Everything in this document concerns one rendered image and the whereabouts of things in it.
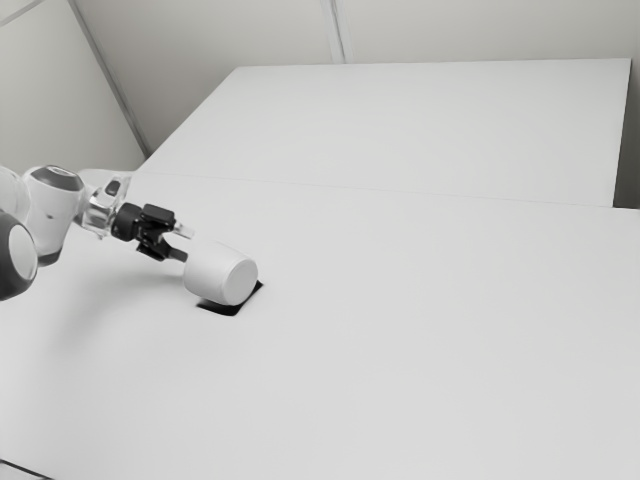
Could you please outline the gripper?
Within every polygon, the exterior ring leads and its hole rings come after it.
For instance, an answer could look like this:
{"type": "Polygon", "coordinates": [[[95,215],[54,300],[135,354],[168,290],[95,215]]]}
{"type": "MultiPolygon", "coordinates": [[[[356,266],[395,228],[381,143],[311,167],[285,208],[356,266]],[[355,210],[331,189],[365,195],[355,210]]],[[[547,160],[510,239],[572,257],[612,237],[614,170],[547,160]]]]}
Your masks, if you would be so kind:
{"type": "Polygon", "coordinates": [[[163,235],[173,232],[183,238],[193,238],[195,231],[176,223],[173,211],[145,204],[143,207],[125,202],[117,211],[110,233],[124,242],[137,241],[137,251],[152,259],[173,259],[186,262],[188,253],[171,246],[163,235]]]}

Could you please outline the white mug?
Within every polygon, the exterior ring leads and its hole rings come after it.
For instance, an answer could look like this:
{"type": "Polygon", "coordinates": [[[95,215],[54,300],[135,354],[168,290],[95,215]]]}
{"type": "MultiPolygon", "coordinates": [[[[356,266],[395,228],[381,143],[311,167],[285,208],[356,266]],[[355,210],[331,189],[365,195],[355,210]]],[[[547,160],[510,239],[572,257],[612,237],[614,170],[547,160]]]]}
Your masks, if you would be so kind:
{"type": "Polygon", "coordinates": [[[244,253],[217,241],[194,242],[185,263],[183,282],[192,294],[225,306],[251,295],[258,265],[244,253]]]}

